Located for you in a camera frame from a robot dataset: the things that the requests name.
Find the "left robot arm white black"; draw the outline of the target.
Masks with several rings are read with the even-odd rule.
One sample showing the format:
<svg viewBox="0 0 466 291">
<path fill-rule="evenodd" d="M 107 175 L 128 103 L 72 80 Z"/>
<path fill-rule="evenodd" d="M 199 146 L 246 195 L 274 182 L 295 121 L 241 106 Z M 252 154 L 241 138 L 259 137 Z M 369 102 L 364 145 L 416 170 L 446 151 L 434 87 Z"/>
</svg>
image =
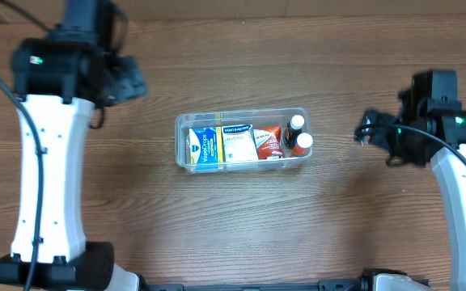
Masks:
<svg viewBox="0 0 466 291">
<path fill-rule="evenodd" d="M 19 114 L 19 216 L 0 284 L 46 290 L 143 290 L 117 265 L 110 242 L 83 231 L 81 191 L 87 132 L 96 109 L 143 96 L 132 57 L 108 37 L 28 38 L 15 51 L 7 93 Z"/>
</svg>

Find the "white Hansaplast plaster box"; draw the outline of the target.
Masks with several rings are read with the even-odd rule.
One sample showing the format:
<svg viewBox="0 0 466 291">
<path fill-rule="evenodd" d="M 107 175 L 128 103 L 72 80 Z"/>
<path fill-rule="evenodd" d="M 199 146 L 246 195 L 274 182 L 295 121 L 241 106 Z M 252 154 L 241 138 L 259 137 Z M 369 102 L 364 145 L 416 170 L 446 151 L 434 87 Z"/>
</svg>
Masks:
<svg viewBox="0 0 466 291">
<path fill-rule="evenodd" d="M 251 124 L 224 126 L 222 139 L 226 162 L 249 162 L 258 159 Z"/>
</svg>

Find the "red white small box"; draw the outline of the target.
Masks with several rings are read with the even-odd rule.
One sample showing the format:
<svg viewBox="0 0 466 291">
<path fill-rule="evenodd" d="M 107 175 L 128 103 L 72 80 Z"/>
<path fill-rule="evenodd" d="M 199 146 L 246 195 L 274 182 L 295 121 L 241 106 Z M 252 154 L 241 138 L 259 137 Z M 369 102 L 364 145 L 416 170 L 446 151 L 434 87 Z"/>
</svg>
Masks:
<svg viewBox="0 0 466 291">
<path fill-rule="evenodd" d="M 285 154 L 281 147 L 281 127 L 270 126 L 253 130 L 258 158 L 279 159 Z"/>
</svg>

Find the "blue yellow VapoDrops box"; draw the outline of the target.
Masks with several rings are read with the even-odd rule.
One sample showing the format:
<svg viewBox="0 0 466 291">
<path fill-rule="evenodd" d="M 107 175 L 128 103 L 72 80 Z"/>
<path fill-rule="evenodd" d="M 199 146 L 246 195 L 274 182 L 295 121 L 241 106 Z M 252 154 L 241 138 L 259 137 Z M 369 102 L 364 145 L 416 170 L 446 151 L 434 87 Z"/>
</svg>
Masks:
<svg viewBox="0 0 466 291">
<path fill-rule="evenodd" d="M 220 126 L 191 128 L 189 162 L 195 171 L 218 171 L 224 162 L 222 128 Z"/>
</svg>

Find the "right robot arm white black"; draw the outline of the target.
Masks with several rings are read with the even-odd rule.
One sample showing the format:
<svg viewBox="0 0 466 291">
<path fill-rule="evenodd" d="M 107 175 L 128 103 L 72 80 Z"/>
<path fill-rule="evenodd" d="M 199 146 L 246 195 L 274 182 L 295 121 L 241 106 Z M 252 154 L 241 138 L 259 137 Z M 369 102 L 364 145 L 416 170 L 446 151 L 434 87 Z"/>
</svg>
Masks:
<svg viewBox="0 0 466 291">
<path fill-rule="evenodd" d="M 466 290 L 466 112 L 437 112 L 413 120 L 370 110 L 354 139 L 386 149 L 404 163 L 429 163 L 438 182 L 451 249 L 452 290 Z"/>
</svg>

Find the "dark bottle white cap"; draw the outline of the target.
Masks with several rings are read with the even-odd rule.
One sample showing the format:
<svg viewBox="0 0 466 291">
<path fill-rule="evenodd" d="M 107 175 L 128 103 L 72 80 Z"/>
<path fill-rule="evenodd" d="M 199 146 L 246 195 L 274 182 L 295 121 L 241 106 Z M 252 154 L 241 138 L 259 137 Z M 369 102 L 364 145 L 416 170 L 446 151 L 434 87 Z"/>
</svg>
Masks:
<svg viewBox="0 0 466 291">
<path fill-rule="evenodd" d="M 287 148 L 294 148 L 297 136 L 303 131 L 304 123 L 304 117 L 301 115 L 294 115 L 290 118 L 282 135 L 283 143 Z"/>
</svg>

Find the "orange bottle white cap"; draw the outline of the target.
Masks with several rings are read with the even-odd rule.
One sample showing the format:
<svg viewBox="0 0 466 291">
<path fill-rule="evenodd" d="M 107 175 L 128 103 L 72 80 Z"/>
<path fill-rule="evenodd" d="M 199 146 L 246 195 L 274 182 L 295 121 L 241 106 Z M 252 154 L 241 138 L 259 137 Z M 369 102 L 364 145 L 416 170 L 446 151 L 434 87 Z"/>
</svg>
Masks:
<svg viewBox="0 0 466 291">
<path fill-rule="evenodd" d="M 313 137 L 310 133 L 300 133 L 295 139 L 294 148 L 291 151 L 290 157 L 305 156 L 313 145 Z"/>
</svg>

